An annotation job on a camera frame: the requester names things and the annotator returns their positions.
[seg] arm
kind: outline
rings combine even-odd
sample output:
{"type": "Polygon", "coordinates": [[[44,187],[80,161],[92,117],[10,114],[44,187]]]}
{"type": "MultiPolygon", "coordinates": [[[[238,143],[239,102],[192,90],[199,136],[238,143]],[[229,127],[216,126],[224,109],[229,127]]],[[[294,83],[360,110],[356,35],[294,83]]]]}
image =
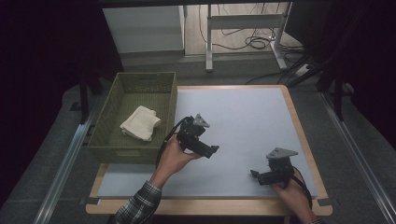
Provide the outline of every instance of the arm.
{"type": "MultiPolygon", "coordinates": [[[[295,175],[304,182],[300,172],[295,172],[295,175]]],[[[273,185],[271,188],[302,223],[325,223],[323,219],[318,218],[311,210],[303,189],[294,180],[291,180],[285,189],[282,189],[279,185],[273,185]]]]}
{"type": "Polygon", "coordinates": [[[189,161],[200,158],[196,153],[182,151],[176,136],[172,136],[163,151],[157,170],[116,214],[116,223],[144,223],[157,209],[166,181],[180,171],[189,161]]]}

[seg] table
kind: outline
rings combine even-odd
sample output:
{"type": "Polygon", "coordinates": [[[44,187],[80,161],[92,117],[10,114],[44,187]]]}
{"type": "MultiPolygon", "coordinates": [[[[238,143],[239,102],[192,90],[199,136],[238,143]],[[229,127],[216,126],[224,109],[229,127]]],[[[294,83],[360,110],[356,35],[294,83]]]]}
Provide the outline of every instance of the table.
{"type": "MultiPolygon", "coordinates": [[[[320,206],[319,201],[328,199],[318,167],[304,135],[303,128],[293,106],[288,89],[285,86],[182,86],[180,90],[214,90],[214,89],[254,89],[279,88],[287,104],[294,128],[297,132],[304,155],[318,189],[318,197],[313,201],[313,211],[318,216],[329,216],[332,213],[330,205],[320,206]]],[[[115,214],[127,199],[100,199],[97,193],[103,180],[108,164],[101,164],[90,194],[91,201],[86,211],[90,214],[115,214]]],[[[156,211],[157,215],[194,215],[194,216],[273,216],[283,217],[291,215],[291,211],[278,199],[163,199],[156,211]]]]}

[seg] plaid shirt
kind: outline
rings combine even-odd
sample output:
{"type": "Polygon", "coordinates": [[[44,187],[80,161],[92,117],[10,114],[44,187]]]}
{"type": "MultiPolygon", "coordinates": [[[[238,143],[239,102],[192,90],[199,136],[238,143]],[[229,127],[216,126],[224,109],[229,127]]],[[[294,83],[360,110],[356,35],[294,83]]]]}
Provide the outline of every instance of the plaid shirt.
{"type": "Polygon", "coordinates": [[[146,181],[134,197],[123,205],[115,216],[117,224],[145,223],[161,201],[162,192],[146,181]]]}

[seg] hand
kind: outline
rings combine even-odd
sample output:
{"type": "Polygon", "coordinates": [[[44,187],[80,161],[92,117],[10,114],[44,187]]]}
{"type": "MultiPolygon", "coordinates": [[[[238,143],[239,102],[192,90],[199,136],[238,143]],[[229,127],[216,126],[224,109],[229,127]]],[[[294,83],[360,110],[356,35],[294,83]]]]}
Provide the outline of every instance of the hand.
{"type": "Polygon", "coordinates": [[[186,153],[180,147],[177,141],[177,136],[174,134],[168,141],[157,170],[150,179],[150,183],[155,187],[161,189],[167,179],[179,172],[189,161],[201,158],[200,155],[192,152],[186,153]]]}
{"type": "MultiPolygon", "coordinates": [[[[300,172],[296,169],[294,171],[294,175],[304,183],[300,172]]],[[[308,199],[303,189],[293,179],[290,180],[285,189],[282,189],[279,185],[272,185],[271,188],[302,223],[318,219],[309,207],[308,199]]]]}

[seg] gray carpet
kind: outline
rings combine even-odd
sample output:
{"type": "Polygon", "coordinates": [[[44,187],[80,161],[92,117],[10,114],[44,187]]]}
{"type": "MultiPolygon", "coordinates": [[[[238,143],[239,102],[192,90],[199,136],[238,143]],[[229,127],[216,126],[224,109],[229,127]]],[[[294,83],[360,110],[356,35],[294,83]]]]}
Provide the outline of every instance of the gray carpet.
{"type": "MultiPolygon", "coordinates": [[[[143,65],[124,63],[131,72],[177,72],[178,85],[243,85],[254,77],[265,76],[251,84],[276,84],[280,75],[271,55],[217,57],[213,73],[205,72],[202,57],[176,62],[150,58],[143,65]]],[[[382,212],[368,190],[347,148],[334,127],[329,113],[315,91],[318,77],[312,77],[290,89],[305,135],[317,162],[319,172],[333,205],[329,223],[386,223],[382,212]]],[[[106,92],[111,83],[101,79],[106,92]]],[[[100,98],[101,104],[106,97],[100,98]]],[[[32,223],[47,194],[64,153],[77,129],[80,113],[70,111],[79,101],[78,87],[64,94],[64,105],[34,160],[0,211],[0,223],[32,223]]],[[[345,123],[361,147],[368,163],[394,200],[396,197],[396,153],[385,139],[359,114],[348,98],[344,99],[345,123]]],[[[89,197],[99,163],[82,147],[68,177],[50,223],[107,223],[108,216],[85,212],[84,200],[89,197]]],[[[155,217],[154,223],[276,223],[264,217],[155,217]]]]}

